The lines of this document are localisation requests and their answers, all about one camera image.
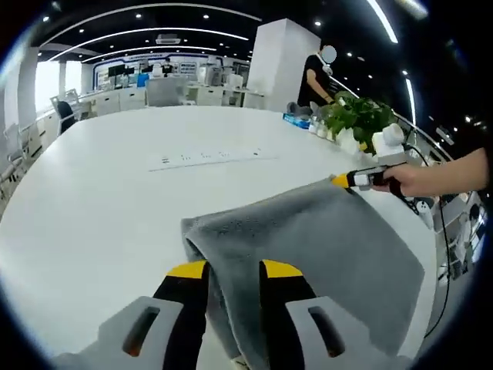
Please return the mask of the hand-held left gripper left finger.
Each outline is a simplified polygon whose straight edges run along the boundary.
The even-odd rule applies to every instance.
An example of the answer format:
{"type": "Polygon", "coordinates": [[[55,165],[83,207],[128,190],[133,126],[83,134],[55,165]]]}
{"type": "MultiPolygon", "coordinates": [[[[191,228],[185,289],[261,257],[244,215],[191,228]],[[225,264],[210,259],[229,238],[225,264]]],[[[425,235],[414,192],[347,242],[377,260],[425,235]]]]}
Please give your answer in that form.
{"type": "Polygon", "coordinates": [[[77,354],[53,358],[55,369],[195,369],[206,329],[207,261],[174,267],[153,296],[141,296],[99,326],[77,354]]]}

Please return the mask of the person's right hand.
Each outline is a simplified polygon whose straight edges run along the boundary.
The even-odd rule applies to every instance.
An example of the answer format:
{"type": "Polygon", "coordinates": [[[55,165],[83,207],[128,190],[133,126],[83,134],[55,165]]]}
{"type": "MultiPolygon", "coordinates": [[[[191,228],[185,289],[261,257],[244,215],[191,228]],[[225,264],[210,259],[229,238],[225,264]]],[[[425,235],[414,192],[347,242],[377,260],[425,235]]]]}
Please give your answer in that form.
{"type": "Polygon", "coordinates": [[[384,179],[387,181],[384,185],[373,185],[373,190],[390,192],[390,182],[388,179],[394,178],[400,183],[401,193],[406,197],[422,196],[424,185],[421,175],[423,168],[412,166],[410,164],[401,164],[393,166],[384,171],[384,179]]]}

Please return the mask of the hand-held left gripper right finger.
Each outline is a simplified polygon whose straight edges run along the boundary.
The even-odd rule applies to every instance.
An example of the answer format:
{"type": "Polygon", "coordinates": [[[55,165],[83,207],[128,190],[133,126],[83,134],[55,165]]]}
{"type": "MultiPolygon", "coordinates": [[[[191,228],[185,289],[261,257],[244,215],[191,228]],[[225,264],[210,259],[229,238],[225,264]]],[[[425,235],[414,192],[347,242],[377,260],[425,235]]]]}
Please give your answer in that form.
{"type": "Polygon", "coordinates": [[[260,315],[270,369],[406,369],[388,356],[369,329],[327,296],[314,293],[302,272],[279,261],[259,263],[260,315]]]}

